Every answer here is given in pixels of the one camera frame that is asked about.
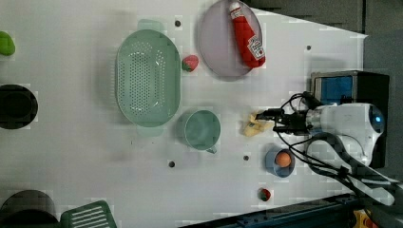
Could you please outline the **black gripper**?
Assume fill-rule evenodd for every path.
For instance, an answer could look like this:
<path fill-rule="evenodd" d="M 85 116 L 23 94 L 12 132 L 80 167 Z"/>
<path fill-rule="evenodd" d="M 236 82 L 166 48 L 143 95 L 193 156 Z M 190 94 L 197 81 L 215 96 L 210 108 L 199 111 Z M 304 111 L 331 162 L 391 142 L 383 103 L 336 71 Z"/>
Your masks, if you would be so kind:
<path fill-rule="evenodd" d="M 269 108 L 256 115 L 257 120 L 275 120 L 273 131 L 296 136 L 309 134 L 306 126 L 307 110 L 285 114 L 282 108 Z"/>

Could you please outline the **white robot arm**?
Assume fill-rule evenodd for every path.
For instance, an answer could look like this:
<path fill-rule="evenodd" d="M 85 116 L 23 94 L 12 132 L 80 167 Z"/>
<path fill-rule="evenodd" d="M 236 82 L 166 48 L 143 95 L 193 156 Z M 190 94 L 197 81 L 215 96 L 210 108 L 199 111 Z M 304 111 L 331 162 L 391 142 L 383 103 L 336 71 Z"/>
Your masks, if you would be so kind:
<path fill-rule="evenodd" d="M 371 166 L 374 148 L 385 131 L 381 111 L 372 104 L 311 105 L 287 114 L 269 108 L 256 115 L 275 123 L 279 135 L 304 136 L 305 148 L 288 146 L 315 173 L 332 178 L 359 196 L 380 205 L 395 206 L 402 201 L 402 182 L 386 177 Z"/>

